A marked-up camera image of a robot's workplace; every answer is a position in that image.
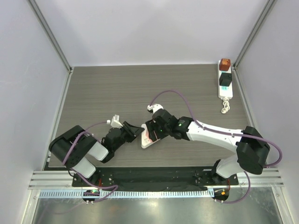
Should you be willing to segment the white triangular socket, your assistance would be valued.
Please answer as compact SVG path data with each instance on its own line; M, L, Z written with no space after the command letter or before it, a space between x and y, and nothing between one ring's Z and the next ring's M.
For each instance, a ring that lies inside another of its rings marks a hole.
M147 126L145 124L142 124L141 127L143 127L144 129L147 129ZM158 141L155 141L155 142L146 142L142 137L143 137L143 135L141 134L141 147L143 149L146 149L149 146L151 146L151 145L155 144L156 142L160 141L160 140L158 140Z

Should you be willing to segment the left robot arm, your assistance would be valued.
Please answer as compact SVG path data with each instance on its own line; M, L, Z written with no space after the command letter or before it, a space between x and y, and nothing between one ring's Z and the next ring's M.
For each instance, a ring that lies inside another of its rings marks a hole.
M143 127L136 127L125 121L120 127L112 127L102 140L98 140L81 126L76 125L56 137L50 143L49 151L66 168L80 173L84 183L92 187L99 182L99 175L86 155L107 163L114 157L117 149L125 143L134 141L143 131Z

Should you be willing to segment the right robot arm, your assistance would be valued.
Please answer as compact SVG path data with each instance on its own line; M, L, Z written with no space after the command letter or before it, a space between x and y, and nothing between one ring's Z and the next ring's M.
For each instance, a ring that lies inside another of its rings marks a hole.
M190 117L176 118L165 109L153 113L152 119L142 124L142 128L142 148L171 136L177 140L202 141L234 152L234 155L219 159L213 165L210 179L218 185L243 171L260 175L270 151L270 146L260 140L261 135L253 127L229 130L201 124Z

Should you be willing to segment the pink cube plug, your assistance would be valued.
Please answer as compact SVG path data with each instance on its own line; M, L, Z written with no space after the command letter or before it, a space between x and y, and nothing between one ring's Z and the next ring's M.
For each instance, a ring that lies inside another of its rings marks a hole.
M148 131L148 129L145 129L142 133L143 135L143 139L146 141L146 142L153 142L153 140L150 138L150 133Z

